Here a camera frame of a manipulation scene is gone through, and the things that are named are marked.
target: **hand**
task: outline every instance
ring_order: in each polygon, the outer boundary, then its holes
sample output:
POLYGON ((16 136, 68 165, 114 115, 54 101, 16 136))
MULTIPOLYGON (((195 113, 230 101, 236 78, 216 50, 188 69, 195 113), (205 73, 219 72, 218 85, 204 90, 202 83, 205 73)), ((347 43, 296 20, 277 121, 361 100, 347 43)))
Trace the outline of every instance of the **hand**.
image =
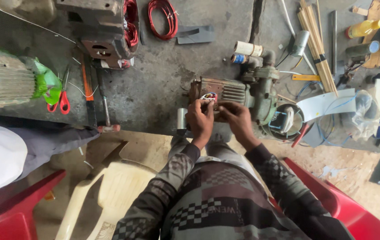
POLYGON ((236 102, 219 102, 219 111, 223 118, 230 124, 231 131, 236 140, 250 151, 261 144, 252 132, 251 113, 245 106, 236 102))
POLYGON ((194 136, 191 143, 202 150, 214 128, 214 101, 197 99, 189 105, 186 119, 194 136), (202 113, 202 106, 207 106, 205 114, 202 113))

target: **yellow ruler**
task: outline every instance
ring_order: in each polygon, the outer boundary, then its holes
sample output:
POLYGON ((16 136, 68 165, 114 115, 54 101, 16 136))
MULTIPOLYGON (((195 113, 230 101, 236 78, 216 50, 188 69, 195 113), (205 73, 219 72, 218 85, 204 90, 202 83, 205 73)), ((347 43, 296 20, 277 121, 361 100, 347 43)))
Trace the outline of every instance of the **yellow ruler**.
POLYGON ((301 81, 319 81, 320 77, 319 75, 292 75, 292 80, 301 80, 301 81))

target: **gray trousers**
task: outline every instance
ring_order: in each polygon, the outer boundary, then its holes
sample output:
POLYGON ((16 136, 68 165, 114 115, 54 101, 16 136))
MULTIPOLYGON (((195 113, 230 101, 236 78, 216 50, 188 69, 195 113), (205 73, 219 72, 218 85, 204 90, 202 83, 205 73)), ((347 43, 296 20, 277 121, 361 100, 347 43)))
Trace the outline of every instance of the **gray trousers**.
MULTIPOLYGON (((186 138, 174 136, 171 141, 171 150, 169 152, 168 159, 170 159, 173 155, 180 153, 187 146, 187 144, 189 144, 189 141, 186 138)), ((236 153, 225 142, 210 141, 206 144, 205 149, 207 156, 199 157, 196 164, 206 161, 230 163, 245 169, 263 186, 249 161, 244 156, 236 153)))
POLYGON ((99 137, 95 128, 6 128, 20 136, 27 145, 23 172, 15 181, 27 177, 30 172, 49 162, 52 155, 76 149, 99 137))

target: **yellow bottle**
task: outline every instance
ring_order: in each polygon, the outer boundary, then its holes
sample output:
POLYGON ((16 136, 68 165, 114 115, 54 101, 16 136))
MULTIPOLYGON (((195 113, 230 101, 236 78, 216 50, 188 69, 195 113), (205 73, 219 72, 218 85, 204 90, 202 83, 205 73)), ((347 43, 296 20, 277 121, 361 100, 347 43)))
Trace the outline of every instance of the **yellow bottle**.
POLYGON ((380 19, 377 21, 366 20, 361 23, 351 25, 347 28, 346 36, 350 39, 364 37, 369 35, 373 30, 380 28, 380 19))

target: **red scissors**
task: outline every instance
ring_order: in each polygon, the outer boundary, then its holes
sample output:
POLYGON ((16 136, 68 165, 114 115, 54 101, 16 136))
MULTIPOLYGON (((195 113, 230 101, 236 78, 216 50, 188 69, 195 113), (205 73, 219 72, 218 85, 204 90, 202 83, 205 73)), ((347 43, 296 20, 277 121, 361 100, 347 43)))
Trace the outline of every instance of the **red scissors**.
MULTIPOLYGON (((67 92, 65 91, 67 88, 68 82, 68 74, 70 72, 70 67, 67 69, 67 77, 65 78, 65 83, 62 85, 61 93, 59 94, 59 107, 61 109, 62 114, 68 114, 70 112, 70 103, 67 98, 67 92)), ((56 107, 58 106, 58 102, 54 105, 47 104, 48 112, 55 112, 56 107)))

